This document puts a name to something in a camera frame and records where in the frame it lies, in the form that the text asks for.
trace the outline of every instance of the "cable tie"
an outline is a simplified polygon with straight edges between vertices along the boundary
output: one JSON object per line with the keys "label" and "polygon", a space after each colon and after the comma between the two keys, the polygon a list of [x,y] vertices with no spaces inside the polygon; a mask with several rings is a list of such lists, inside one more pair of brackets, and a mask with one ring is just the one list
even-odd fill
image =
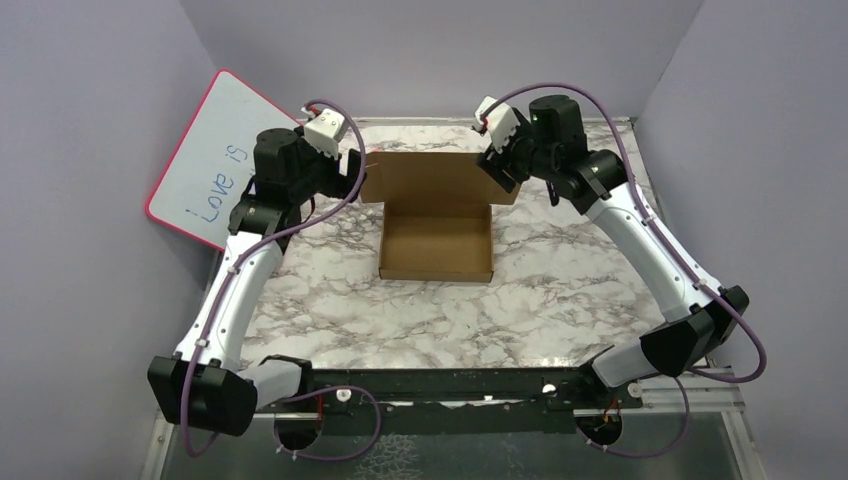
{"label": "cable tie", "polygon": [[647,227],[649,222],[655,222],[657,218],[657,215],[655,213],[652,213],[648,215],[648,218],[642,220],[642,225],[645,225]]}
{"label": "cable tie", "polygon": [[312,110],[310,110],[310,109],[308,109],[308,108],[306,108],[306,107],[302,107],[302,108],[300,109],[300,111],[301,111],[301,112],[303,112],[303,113],[305,113],[305,114],[306,114],[306,118],[308,118],[308,119],[310,119],[310,120],[312,120],[312,119],[314,119],[315,117],[317,117],[317,116],[318,116],[318,115],[317,115],[314,111],[312,111]]}
{"label": "cable tie", "polygon": [[477,130],[476,125],[472,125],[471,129],[474,130],[475,132],[477,132],[478,134],[480,134],[480,136],[485,135],[486,130],[489,126],[489,119],[487,119],[486,117],[476,117],[476,120],[478,122],[480,122],[480,130]]}

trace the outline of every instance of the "whiteboard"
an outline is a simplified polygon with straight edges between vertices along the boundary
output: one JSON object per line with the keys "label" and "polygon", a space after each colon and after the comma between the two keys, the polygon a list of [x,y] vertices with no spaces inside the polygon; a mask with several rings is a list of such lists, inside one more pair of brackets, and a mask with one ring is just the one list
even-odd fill
{"label": "whiteboard", "polygon": [[147,214],[223,250],[230,211],[254,173],[256,136],[297,125],[234,74],[219,71],[150,194]]}

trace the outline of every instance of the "white marble pattern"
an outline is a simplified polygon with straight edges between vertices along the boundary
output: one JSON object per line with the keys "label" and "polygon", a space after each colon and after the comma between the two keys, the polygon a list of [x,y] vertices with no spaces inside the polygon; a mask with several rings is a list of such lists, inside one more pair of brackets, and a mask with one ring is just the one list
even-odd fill
{"label": "white marble pattern", "polygon": [[[653,198],[632,127],[618,130]],[[591,148],[617,151],[606,126],[586,131]],[[363,136],[369,149],[395,151],[482,151],[487,141],[463,126],[371,126]],[[318,213],[336,201],[319,198]],[[245,367],[272,354],[320,368],[576,366],[661,322],[609,238],[568,202],[552,208],[538,180],[515,205],[494,207],[488,285],[381,280],[381,223],[382,205],[357,202],[292,240],[248,328]]]}

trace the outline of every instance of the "red wire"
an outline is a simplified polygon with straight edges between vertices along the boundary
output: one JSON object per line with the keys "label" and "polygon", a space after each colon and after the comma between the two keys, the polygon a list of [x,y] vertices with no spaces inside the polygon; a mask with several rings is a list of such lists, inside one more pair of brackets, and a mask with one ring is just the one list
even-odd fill
{"label": "red wire", "polygon": [[318,423],[324,419],[324,396],[318,395]]}
{"label": "red wire", "polygon": [[609,407],[604,410],[604,423],[607,423],[609,419],[609,411],[612,410],[613,405],[617,406],[618,416],[621,416],[621,404],[618,403],[618,400],[613,398],[612,403],[610,403]]}
{"label": "red wire", "polygon": [[309,215],[307,215],[306,219],[304,219],[303,222],[300,222],[300,223],[305,223],[305,222],[309,221],[309,219],[312,218],[313,213],[315,213],[315,197],[310,197],[309,198]]}

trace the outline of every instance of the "glass surface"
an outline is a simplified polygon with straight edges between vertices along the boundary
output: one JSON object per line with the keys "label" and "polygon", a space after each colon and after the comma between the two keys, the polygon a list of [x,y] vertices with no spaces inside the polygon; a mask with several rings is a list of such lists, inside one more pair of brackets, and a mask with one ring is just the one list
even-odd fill
{"label": "glass surface", "polygon": [[[679,415],[625,418],[616,448],[647,451],[663,447],[679,431]],[[631,460],[603,454],[578,435],[511,433],[484,435],[386,435],[365,456],[322,463],[277,454],[273,421],[256,419],[242,437],[221,436],[204,456],[188,457],[174,429],[165,479],[740,479],[719,413],[692,415],[689,434],[674,452]],[[208,434],[195,432],[199,446]],[[360,448],[361,437],[321,437],[309,451],[339,455]]]}

